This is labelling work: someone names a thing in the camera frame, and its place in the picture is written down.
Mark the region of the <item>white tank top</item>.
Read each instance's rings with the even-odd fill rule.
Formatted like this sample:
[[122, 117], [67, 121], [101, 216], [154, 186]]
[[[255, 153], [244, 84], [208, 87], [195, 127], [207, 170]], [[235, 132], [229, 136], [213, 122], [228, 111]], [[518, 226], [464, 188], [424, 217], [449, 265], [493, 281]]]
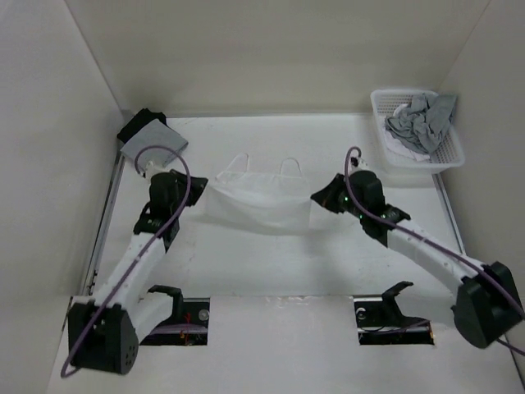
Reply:
[[252, 172], [249, 155], [240, 153], [208, 183], [205, 213], [250, 231], [300, 234], [309, 228], [310, 184], [295, 158], [279, 172]]

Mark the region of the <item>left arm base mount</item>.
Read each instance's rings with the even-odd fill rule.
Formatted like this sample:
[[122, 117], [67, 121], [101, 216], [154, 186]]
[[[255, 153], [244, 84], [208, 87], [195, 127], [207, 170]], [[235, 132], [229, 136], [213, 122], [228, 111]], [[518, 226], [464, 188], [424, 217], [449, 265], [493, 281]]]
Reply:
[[210, 319], [209, 298], [185, 298], [181, 289], [155, 285], [149, 293], [170, 296], [171, 315], [145, 337], [141, 346], [206, 346]]

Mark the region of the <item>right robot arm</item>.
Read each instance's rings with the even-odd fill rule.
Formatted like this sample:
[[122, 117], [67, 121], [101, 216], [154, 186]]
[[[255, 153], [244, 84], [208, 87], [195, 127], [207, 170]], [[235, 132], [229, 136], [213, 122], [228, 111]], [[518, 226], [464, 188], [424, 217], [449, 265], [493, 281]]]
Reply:
[[364, 232], [402, 254], [441, 282], [453, 295], [452, 324], [471, 345], [484, 349], [524, 320], [509, 268], [481, 263], [449, 250], [405, 211], [388, 204], [374, 172], [338, 174], [312, 201], [332, 213], [350, 213]]

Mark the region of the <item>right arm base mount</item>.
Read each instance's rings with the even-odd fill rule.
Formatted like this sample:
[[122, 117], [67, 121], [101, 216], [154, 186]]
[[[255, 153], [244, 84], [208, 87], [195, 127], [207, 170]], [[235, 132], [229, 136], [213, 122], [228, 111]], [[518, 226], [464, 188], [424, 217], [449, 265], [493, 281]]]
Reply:
[[404, 315], [396, 297], [412, 282], [398, 282], [380, 295], [354, 297], [361, 346], [434, 345], [430, 321]]

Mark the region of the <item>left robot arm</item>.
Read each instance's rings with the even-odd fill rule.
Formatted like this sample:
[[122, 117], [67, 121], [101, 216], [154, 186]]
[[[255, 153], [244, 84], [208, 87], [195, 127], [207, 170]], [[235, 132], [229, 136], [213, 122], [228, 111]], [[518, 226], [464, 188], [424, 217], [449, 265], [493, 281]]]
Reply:
[[178, 231], [183, 209], [195, 205], [208, 179], [170, 170], [151, 176], [149, 201], [130, 243], [109, 278], [87, 300], [77, 300], [67, 318], [69, 355], [61, 376], [79, 369], [126, 375], [140, 342], [160, 323], [172, 328], [184, 317], [180, 289], [145, 287]]

